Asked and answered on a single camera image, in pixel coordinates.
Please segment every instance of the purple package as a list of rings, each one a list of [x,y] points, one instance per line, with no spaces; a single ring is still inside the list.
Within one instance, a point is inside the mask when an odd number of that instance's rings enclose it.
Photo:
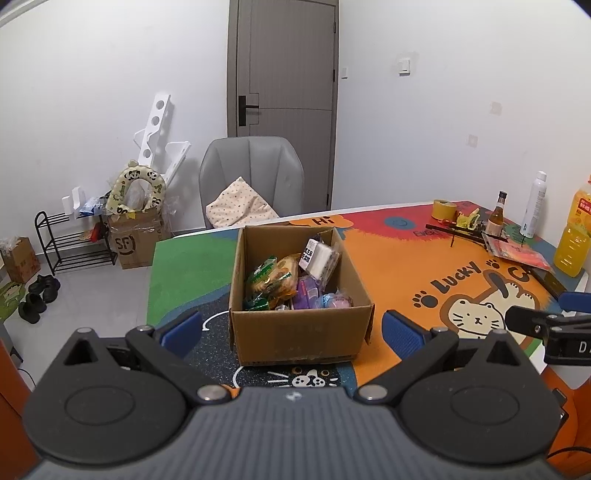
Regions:
[[[297,294],[292,298],[294,310],[321,309],[323,307],[322,292],[316,280],[307,275],[297,283]]]

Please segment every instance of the brown cardboard box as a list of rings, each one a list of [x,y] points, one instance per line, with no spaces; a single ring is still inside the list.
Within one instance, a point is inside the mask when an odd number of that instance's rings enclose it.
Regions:
[[[16,247],[10,252],[2,252],[2,260],[6,265],[8,276],[17,283],[27,283],[41,270],[31,242],[25,236],[18,239]]]
[[[172,237],[156,209],[109,217],[111,248],[119,254],[119,263],[127,268],[149,267],[154,259],[156,243]]]
[[[355,306],[285,312],[243,311],[244,282],[248,274],[271,255],[282,258],[302,252],[308,239],[317,233],[341,253],[326,291],[341,288]],[[261,225],[240,230],[230,288],[229,339],[230,347],[236,344],[241,365],[351,360],[359,353],[364,339],[369,343],[374,308],[336,229]]]

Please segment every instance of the chair backrest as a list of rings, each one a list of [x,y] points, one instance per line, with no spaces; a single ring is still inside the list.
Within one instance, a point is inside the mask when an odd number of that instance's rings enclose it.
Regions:
[[[233,137],[214,140],[199,169],[203,219],[205,207],[242,177],[279,216],[303,213],[304,169],[291,144],[281,137]]]

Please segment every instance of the juice bottle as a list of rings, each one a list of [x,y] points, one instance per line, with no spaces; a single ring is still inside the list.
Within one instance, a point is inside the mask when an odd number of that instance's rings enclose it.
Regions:
[[[571,277],[579,275],[591,247],[591,176],[570,206],[566,228],[554,254],[554,265]]]

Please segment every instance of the door handle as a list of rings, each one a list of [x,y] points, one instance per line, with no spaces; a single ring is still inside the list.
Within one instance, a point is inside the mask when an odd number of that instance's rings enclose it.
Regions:
[[[238,96],[238,126],[245,127],[246,126],[246,109],[247,108],[256,108],[258,110],[258,105],[247,105],[246,104],[246,95],[239,95]]]

